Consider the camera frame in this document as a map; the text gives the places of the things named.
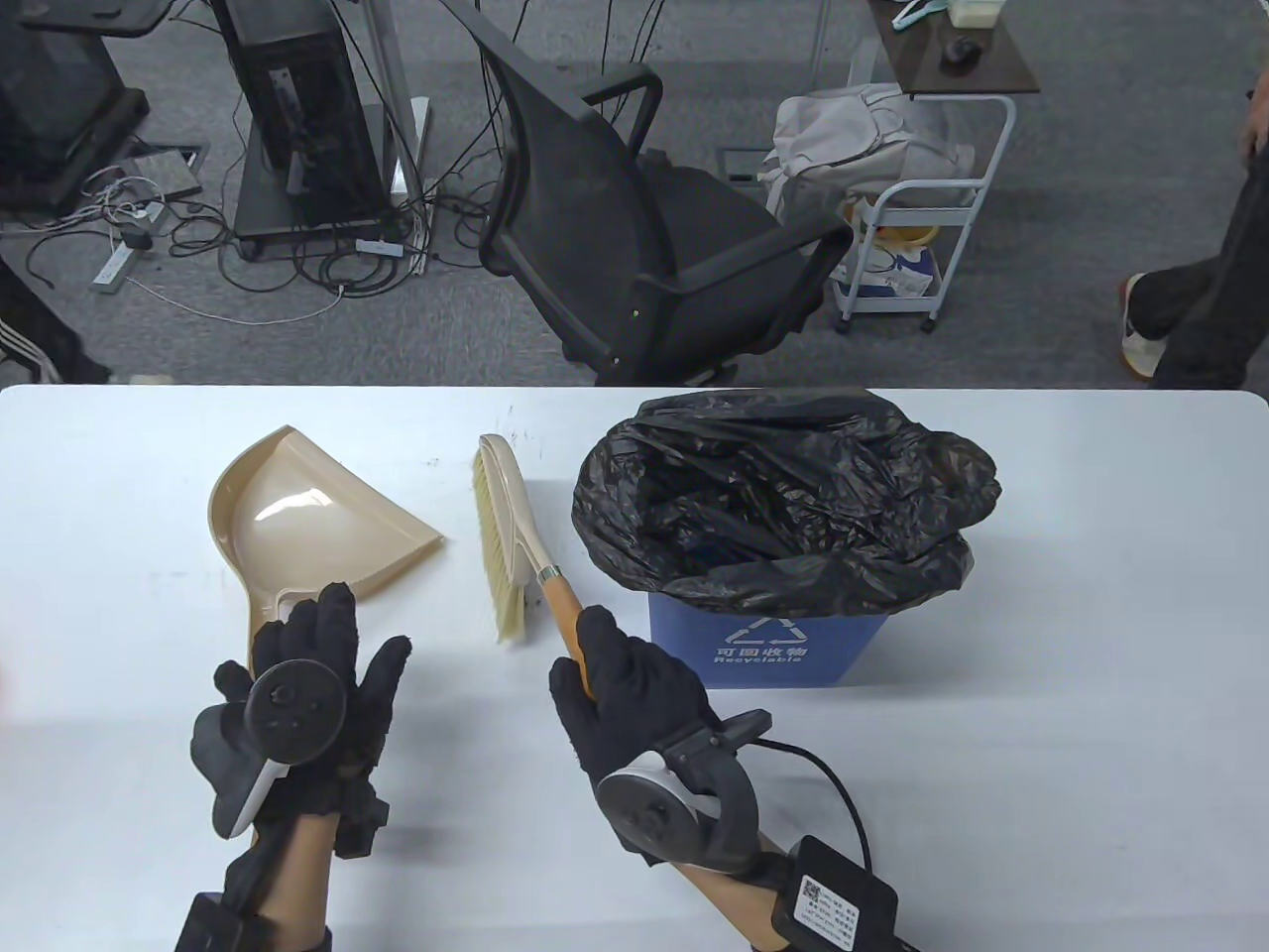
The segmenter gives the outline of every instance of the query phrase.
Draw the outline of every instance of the beige dustpan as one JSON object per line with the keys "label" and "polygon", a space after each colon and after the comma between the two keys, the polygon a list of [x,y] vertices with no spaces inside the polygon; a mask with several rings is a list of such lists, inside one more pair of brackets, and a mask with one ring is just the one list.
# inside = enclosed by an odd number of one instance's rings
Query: beige dustpan
{"label": "beige dustpan", "polygon": [[284,603],[316,598],[332,581],[364,598],[442,538],[293,426],[230,463],[212,490],[207,522],[246,589],[249,641]]}

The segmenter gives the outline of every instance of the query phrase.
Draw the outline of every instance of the forearm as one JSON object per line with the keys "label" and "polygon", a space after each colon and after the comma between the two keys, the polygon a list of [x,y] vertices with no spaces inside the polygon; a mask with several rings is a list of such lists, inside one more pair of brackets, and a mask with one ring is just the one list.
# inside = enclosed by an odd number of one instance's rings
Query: forearm
{"label": "forearm", "polygon": [[273,923],[273,952],[306,952],[326,934],[326,894],[339,815],[301,816],[260,916]]}
{"label": "forearm", "polygon": [[[766,836],[759,834],[759,838],[764,850],[783,852]],[[788,948],[788,939],[780,938],[772,927],[772,910],[775,908],[775,894],[772,890],[737,882],[730,876],[695,866],[675,866],[675,868],[700,890],[714,909],[722,913],[758,952],[780,952]]]}

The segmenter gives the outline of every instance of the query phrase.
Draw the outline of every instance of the recycling symbol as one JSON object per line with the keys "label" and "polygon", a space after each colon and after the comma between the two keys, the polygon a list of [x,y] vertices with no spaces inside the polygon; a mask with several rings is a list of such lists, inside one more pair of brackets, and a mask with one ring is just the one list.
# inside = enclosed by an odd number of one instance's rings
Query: recycling symbol
{"label": "recycling symbol", "polygon": [[[780,635],[783,637],[764,638],[763,633],[759,632],[755,636],[758,628],[761,628],[768,622],[779,622],[779,628],[766,628],[766,632],[772,635]],[[806,635],[788,618],[759,618],[753,625],[749,625],[739,631],[732,632],[727,636],[728,645],[801,645],[806,641]]]}

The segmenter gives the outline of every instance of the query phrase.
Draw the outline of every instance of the white table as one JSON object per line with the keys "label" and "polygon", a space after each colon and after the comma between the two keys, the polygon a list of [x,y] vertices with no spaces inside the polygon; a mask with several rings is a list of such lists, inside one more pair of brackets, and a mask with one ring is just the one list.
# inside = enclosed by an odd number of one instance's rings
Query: white table
{"label": "white table", "polygon": [[[340,863],[338,947],[722,952],[673,871],[615,844],[546,691],[557,636],[494,645],[470,498],[506,434],[584,602],[646,631],[569,522],[577,465],[647,391],[22,387],[0,393],[0,947],[168,952],[217,840],[188,759],[246,599],[204,523],[291,423],[445,533],[360,612],[415,655],[376,774],[392,824]],[[765,706],[854,793],[925,952],[1259,952],[1269,934],[1269,413],[1244,393],[887,393],[1000,466],[966,589],[892,619],[858,687]],[[764,826],[845,852],[801,762],[744,755]]]}

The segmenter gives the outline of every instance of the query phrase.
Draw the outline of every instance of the chair armrest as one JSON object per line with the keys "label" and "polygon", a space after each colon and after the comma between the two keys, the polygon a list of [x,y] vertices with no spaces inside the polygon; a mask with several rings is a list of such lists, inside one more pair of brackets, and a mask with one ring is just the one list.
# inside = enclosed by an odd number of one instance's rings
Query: chair armrest
{"label": "chair armrest", "polygon": [[591,76],[572,84],[572,91],[581,96],[586,105],[599,105],[619,95],[633,93],[647,84],[661,85],[661,77],[652,72],[647,63],[632,62],[609,70],[600,76]]}
{"label": "chair armrest", "polygon": [[581,96],[581,102],[586,105],[599,105],[609,99],[629,95],[641,89],[643,96],[640,99],[638,113],[634,114],[634,126],[631,128],[631,137],[627,142],[631,155],[636,156],[643,149],[643,140],[647,138],[647,131],[651,128],[652,119],[656,118],[656,109],[661,104],[664,93],[661,77],[652,72],[647,65],[636,62],[618,66],[602,76],[574,85],[574,91]]}
{"label": "chair armrest", "polygon": [[[675,297],[690,297],[702,291],[707,291],[725,281],[744,274],[754,268],[766,264],[783,254],[794,251],[812,241],[829,241],[832,245],[841,245],[838,260],[850,250],[854,240],[854,231],[845,220],[830,212],[812,212],[799,216],[796,221],[768,232],[741,241],[735,248],[720,251],[713,258],[708,258],[699,264],[685,268],[673,278],[654,278],[648,274],[640,274],[634,281],[650,284],[661,293]],[[830,265],[835,268],[838,261]]]}

